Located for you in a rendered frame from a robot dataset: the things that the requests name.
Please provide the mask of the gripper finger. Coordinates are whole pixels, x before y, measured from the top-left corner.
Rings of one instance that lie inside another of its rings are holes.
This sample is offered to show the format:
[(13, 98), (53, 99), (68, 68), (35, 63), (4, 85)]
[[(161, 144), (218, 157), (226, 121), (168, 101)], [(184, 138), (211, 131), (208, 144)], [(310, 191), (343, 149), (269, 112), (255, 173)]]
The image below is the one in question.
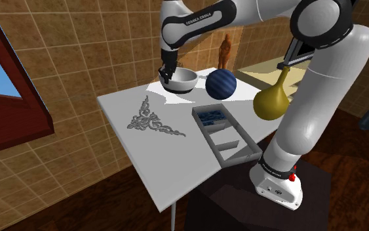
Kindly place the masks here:
[(158, 70), (159, 75), (163, 78), (165, 84), (168, 84), (172, 79), (172, 75), (174, 73), (174, 67), (163, 65)]

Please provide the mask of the white bowl with dark base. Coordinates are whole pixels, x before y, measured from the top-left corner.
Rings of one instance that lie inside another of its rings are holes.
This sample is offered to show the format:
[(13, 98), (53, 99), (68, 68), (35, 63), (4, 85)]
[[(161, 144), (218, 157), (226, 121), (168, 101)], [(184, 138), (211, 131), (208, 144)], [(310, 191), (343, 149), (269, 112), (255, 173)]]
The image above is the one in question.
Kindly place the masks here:
[(192, 91), (198, 82), (199, 76), (192, 70), (177, 67), (170, 79), (165, 78), (166, 74), (159, 71), (159, 79), (163, 88), (175, 94), (186, 94)]

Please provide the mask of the grey ornamental scroll piece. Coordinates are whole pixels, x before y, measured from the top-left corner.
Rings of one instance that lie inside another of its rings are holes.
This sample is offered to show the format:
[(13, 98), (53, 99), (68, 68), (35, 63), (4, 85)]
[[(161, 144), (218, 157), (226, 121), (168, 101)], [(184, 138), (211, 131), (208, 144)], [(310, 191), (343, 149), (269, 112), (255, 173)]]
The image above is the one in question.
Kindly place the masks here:
[(158, 115), (151, 112), (149, 109), (149, 97), (146, 96), (142, 101), (142, 105), (138, 111), (138, 115), (132, 117), (131, 122), (127, 125), (127, 129), (136, 129), (145, 131), (147, 128), (170, 135), (181, 135), (186, 137), (186, 134), (174, 130), (168, 125), (163, 125)]

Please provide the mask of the dark blue striped ball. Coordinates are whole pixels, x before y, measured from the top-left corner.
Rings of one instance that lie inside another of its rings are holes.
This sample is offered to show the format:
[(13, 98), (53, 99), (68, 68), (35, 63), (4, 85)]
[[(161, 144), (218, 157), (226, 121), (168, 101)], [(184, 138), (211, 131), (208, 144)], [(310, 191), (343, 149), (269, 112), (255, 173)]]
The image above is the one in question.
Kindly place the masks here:
[(226, 69), (217, 69), (207, 75), (205, 89), (216, 100), (229, 98), (237, 88), (237, 79)]

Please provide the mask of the brown human figurine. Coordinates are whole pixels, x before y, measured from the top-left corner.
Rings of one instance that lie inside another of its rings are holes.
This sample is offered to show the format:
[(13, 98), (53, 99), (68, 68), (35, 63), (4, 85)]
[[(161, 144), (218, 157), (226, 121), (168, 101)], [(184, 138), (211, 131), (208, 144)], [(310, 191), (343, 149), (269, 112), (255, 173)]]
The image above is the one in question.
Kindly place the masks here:
[(218, 69), (226, 69), (231, 52), (230, 35), (227, 33), (219, 48)]

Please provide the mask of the white table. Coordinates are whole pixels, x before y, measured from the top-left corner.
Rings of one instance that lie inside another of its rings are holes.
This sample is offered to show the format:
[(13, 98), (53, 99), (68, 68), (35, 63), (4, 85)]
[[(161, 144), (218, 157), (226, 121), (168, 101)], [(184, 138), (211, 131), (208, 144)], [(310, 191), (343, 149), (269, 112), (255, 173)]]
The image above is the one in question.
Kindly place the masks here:
[[(159, 212), (221, 169), (191, 114), (196, 106), (217, 104), (205, 91), (210, 72), (212, 68), (198, 71), (198, 83), (187, 94), (167, 92), (156, 81), (97, 98)], [(163, 125), (179, 134), (128, 128), (143, 101)]]

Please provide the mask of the grey divided tray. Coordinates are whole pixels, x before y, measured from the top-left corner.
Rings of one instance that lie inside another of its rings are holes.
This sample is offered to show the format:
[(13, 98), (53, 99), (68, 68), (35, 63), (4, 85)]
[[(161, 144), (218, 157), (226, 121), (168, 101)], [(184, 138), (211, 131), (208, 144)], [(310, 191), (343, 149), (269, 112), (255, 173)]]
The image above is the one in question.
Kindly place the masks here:
[(192, 116), (221, 167), (261, 157), (262, 149), (223, 104), (196, 106)]

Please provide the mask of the yellow long-necked vase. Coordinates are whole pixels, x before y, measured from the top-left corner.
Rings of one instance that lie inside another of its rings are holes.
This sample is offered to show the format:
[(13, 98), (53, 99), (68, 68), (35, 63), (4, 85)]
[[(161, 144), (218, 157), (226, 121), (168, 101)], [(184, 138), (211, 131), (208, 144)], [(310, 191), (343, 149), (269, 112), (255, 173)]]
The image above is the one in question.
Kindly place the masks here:
[(259, 118), (270, 121), (280, 118), (287, 111), (289, 100), (283, 83), (289, 71), (290, 68), (285, 66), (276, 84), (258, 92), (254, 97), (253, 108)]

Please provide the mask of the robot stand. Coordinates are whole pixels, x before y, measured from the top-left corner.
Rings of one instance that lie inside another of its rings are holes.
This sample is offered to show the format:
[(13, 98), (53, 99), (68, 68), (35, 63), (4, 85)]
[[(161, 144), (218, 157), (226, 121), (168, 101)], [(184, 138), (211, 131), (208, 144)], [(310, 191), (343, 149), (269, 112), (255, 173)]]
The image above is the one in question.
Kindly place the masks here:
[(226, 167), (192, 190), (184, 231), (327, 231), (330, 173), (300, 159), (303, 200), (292, 211), (256, 192), (249, 177), (256, 163)]

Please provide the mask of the red-framed window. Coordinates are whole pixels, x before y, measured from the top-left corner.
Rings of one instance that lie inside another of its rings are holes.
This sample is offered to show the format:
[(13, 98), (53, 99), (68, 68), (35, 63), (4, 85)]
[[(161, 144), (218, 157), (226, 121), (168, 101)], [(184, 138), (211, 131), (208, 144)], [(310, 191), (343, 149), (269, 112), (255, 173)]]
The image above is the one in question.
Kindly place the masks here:
[(52, 117), (0, 27), (0, 151), (52, 134)]

